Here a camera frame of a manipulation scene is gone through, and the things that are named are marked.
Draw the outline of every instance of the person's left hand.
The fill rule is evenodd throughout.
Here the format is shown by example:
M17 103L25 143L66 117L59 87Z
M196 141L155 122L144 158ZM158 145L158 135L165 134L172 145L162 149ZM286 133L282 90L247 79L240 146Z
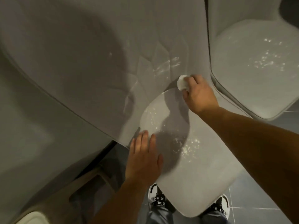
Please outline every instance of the person's left hand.
M126 166L126 180L141 183L146 189L161 175L163 165L162 154L158 155L156 148L156 136L151 135L148 146L148 134L144 131L132 140Z

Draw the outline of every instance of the person's right arm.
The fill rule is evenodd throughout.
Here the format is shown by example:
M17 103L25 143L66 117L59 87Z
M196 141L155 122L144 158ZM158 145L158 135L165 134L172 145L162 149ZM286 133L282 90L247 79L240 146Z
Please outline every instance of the person's right arm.
M208 83L186 77L190 110L204 120L293 222L299 223L299 135L219 107Z

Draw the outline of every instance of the jeans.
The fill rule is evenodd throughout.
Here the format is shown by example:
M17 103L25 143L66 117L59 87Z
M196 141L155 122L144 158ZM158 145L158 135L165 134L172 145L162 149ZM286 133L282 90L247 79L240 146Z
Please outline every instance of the jeans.
M230 224L219 211L212 211L199 220L200 224ZM163 206L155 206L148 212L146 224L173 224L172 213Z

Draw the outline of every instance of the hand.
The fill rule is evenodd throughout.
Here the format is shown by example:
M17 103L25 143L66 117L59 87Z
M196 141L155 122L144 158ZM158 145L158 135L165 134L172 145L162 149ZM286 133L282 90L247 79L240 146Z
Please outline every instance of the hand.
M151 135L148 146L148 131L139 133L130 146L129 158L126 167L126 181L138 182L148 189L162 172L163 157L157 152L156 136Z
M189 92L183 90L183 98L192 112L200 116L204 110L219 107L212 88L201 75L185 77L184 80L189 85Z

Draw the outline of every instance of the black and white sneaker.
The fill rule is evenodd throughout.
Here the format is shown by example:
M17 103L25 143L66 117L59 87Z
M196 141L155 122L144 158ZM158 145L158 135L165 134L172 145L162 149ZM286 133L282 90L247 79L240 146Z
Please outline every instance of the black and white sneaker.
M228 219L230 205L225 194L222 194L207 210L201 213L199 217L202 217L203 215L206 215L212 211L219 211L225 215L226 219Z
M163 192L159 189L156 183L151 185L148 192L148 202L149 202L149 209L151 210L154 206L163 206L168 209L171 213L174 213L176 209L174 206L167 200L164 196Z

